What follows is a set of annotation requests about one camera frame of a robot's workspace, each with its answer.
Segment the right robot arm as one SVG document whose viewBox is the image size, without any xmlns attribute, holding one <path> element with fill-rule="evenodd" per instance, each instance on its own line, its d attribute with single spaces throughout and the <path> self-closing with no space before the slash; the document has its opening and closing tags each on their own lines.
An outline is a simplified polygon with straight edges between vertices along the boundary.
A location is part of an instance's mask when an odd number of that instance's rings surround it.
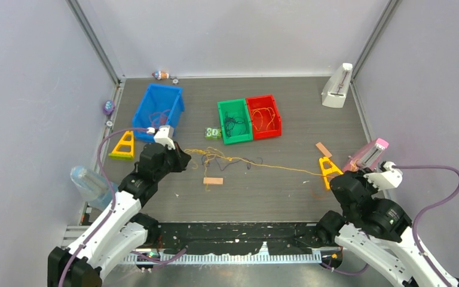
<svg viewBox="0 0 459 287">
<path fill-rule="evenodd" d="M 328 211 L 316 225 L 324 245 L 352 251 L 394 286 L 459 286 L 422 246 L 415 222 L 395 201 L 373 197 L 397 188 L 403 173 L 369 169 L 346 171 L 327 182 L 342 213 Z"/>
</svg>

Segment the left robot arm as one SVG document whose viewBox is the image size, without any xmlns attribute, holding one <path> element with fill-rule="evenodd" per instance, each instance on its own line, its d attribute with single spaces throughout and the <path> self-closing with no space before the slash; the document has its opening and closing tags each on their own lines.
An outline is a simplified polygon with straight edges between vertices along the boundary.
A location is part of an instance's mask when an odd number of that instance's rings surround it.
<svg viewBox="0 0 459 287">
<path fill-rule="evenodd" d="M 169 173 L 186 170 L 191 156 L 175 142 L 173 149 L 148 143 L 134 171 L 115 192 L 115 198 L 88 229 L 67 248 L 55 247 L 48 256 L 47 286 L 102 286 L 108 274 L 131 251 L 158 243 L 158 221 L 140 211 Z"/>
</svg>

